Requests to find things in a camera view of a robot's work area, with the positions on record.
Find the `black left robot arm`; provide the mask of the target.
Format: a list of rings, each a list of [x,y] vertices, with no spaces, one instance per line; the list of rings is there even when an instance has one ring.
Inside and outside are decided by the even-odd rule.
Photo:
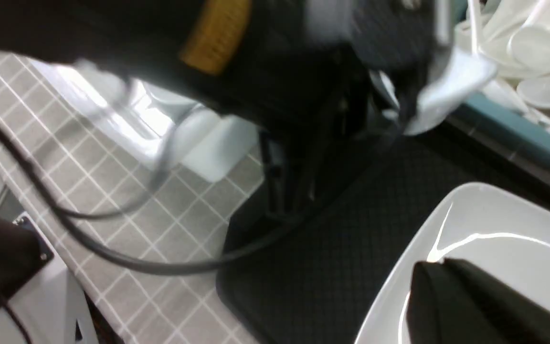
[[[81,60],[256,124],[269,211],[306,202],[321,120],[353,72],[432,50],[434,3],[402,0],[0,0],[0,52]]]

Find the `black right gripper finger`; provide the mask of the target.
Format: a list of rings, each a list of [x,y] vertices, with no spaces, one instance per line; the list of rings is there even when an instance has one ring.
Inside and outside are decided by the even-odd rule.
[[[550,344],[550,311],[463,259],[415,263],[413,344]]]

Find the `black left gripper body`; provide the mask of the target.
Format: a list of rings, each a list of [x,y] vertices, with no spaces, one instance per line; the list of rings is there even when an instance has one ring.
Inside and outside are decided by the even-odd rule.
[[[330,145],[369,130],[374,96],[369,70],[351,48],[278,65],[258,134],[268,215],[291,220],[304,211]]]

